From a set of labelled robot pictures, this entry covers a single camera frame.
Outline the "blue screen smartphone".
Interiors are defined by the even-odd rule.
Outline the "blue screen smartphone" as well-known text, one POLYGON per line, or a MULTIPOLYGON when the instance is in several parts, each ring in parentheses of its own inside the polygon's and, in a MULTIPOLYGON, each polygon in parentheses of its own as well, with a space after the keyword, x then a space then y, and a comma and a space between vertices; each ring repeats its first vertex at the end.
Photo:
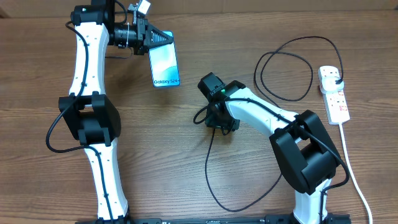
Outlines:
POLYGON ((150 49, 149 61, 155 88, 179 86, 180 74, 174 42, 150 49))

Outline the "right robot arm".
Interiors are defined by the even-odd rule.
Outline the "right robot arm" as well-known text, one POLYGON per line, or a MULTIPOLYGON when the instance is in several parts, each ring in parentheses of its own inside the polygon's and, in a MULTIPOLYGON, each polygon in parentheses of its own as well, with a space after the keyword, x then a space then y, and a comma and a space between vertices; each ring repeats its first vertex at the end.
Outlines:
POLYGON ((332 223, 326 197, 338 166, 344 166, 316 113, 286 111, 257 97, 238 81, 225 84, 209 73, 198 83, 208 100, 202 119, 227 135, 244 122, 269 138, 281 175, 295 190, 295 208, 287 223, 332 223))

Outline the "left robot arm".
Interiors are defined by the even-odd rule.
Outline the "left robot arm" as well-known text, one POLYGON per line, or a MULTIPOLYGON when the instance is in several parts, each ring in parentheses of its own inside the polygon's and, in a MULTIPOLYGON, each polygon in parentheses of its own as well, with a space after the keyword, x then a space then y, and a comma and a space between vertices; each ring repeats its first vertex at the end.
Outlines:
POLYGON ((68 96, 59 98, 60 114, 90 162, 98 211, 95 223, 132 223, 119 174, 117 146, 121 134, 118 110, 106 95, 104 63, 109 45, 144 55, 173 43, 172 36, 145 18, 150 2, 139 1, 123 9, 132 22, 115 21, 117 1, 92 1, 79 5, 65 25, 76 35, 76 61, 68 96))

